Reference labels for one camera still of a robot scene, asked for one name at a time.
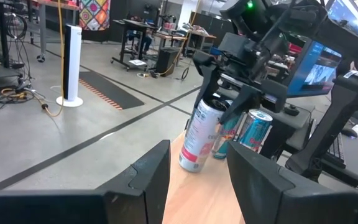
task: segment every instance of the aluminum can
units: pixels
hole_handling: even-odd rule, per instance
[[[237,141],[255,152],[259,152],[259,146],[272,121],[273,118],[263,111],[249,110]]]
[[[219,120],[228,108],[226,101],[215,96],[200,101],[179,155],[182,168],[190,172],[201,171],[218,135]]]
[[[227,100],[226,102],[229,103],[229,105],[232,104],[232,100]],[[240,123],[243,119],[244,115],[240,114],[233,118],[231,118],[229,121],[226,121],[220,128],[218,137],[216,138],[216,141],[214,143],[214,146],[212,148],[212,155],[216,159],[224,159],[226,158],[227,154],[227,141],[233,140],[234,137],[237,134],[237,131],[239,129]]]

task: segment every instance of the monitor screen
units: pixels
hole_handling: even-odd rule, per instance
[[[351,0],[334,0],[327,7],[330,19],[348,21],[349,30],[358,35],[358,8]],[[288,97],[328,94],[334,85],[341,54],[315,41],[309,41],[302,54],[288,86]]]

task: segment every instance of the green led light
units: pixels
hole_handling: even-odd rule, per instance
[[[252,9],[252,8],[254,7],[254,3],[253,3],[252,1],[249,1],[249,2],[247,3],[247,7],[248,7],[249,9]]]

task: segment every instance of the colorful quilt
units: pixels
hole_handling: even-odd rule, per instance
[[[110,26],[110,0],[80,0],[80,27],[105,30]]]

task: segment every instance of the gray floor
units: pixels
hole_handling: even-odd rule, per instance
[[[54,101],[58,94],[50,87],[60,85],[59,45],[47,45],[51,53],[44,63],[35,59],[38,47],[25,47],[34,88]],[[190,67],[184,81],[176,78],[187,66],[186,60],[167,78],[139,78],[136,73],[141,70],[126,72],[124,66],[110,64],[118,52],[119,45],[83,44],[81,71],[109,77],[145,105],[118,111],[80,85],[84,104],[65,108],[57,118],[43,113],[35,100],[6,106],[0,110],[0,190],[94,189],[161,140],[173,140],[183,131],[202,81],[195,68]],[[317,118],[329,104],[325,96],[296,100],[312,100]],[[49,105],[58,111],[57,105]]]

